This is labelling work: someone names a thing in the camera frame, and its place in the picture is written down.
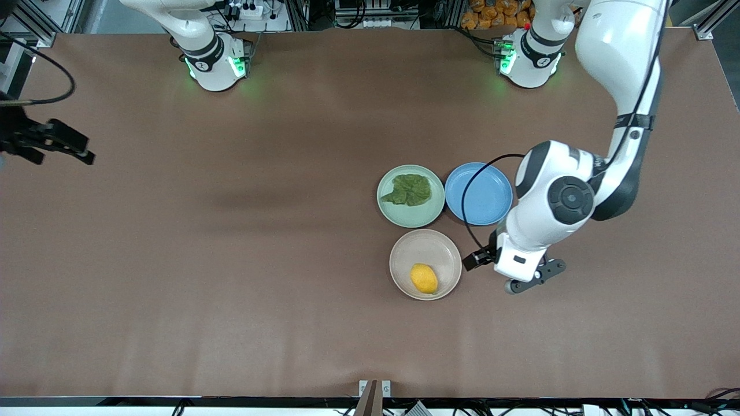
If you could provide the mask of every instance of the blue plate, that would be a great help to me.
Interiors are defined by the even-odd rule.
[[[447,206],[459,219],[463,219],[463,190],[470,178],[484,163],[471,162],[457,167],[445,182]],[[506,175],[493,166],[485,168],[475,177],[465,194],[465,215],[468,224],[491,225],[501,221],[511,208],[514,195]]]

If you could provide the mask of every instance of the lemon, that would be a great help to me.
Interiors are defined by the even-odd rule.
[[[437,291],[437,275],[428,264],[416,263],[411,267],[411,282],[419,292],[432,294]]]

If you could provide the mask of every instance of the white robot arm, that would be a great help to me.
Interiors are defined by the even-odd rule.
[[[222,91],[246,76],[250,50],[241,39],[216,33],[200,9],[215,0],[121,0],[155,19],[174,38],[192,76],[208,91]]]
[[[538,266],[551,244],[589,218],[607,220],[632,206],[660,96],[657,54],[667,1],[592,0],[588,5],[576,54],[616,102],[611,145],[606,158],[558,141],[537,144],[526,154],[515,178],[519,203],[489,240],[489,247],[496,247],[490,259],[495,270],[514,280],[509,292],[511,283],[520,287],[519,282],[540,279]],[[567,4],[537,3],[531,29],[507,39],[513,58],[502,61],[503,75],[524,87],[547,81],[573,27]]]

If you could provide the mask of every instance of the white plate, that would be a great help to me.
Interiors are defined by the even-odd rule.
[[[428,264],[437,275],[437,291],[431,295],[419,292],[411,282],[411,267]],[[463,272],[463,261],[455,243],[432,229],[415,229],[396,241],[391,250],[391,277],[398,289],[420,301],[434,301],[446,296],[457,286]]]

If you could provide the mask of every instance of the metal bracket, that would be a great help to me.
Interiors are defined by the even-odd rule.
[[[552,258],[544,264],[540,264],[534,272],[534,277],[529,282],[520,282],[509,280],[506,282],[506,292],[509,295],[516,295],[527,289],[535,287],[545,282],[555,275],[565,271],[565,261],[561,258]]]
[[[696,23],[694,23],[691,27],[693,28],[694,36],[696,36],[697,41],[711,41],[712,39],[714,39],[714,36],[711,32],[700,32],[699,26]]]
[[[357,394],[358,396],[362,396],[363,392],[365,391],[365,387],[367,387],[368,381],[367,380],[360,380],[360,392]],[[383,380],[383,382],[380,384],[381,390],[383,391],[383,397],[391,397],[391,381],[390,380]]]

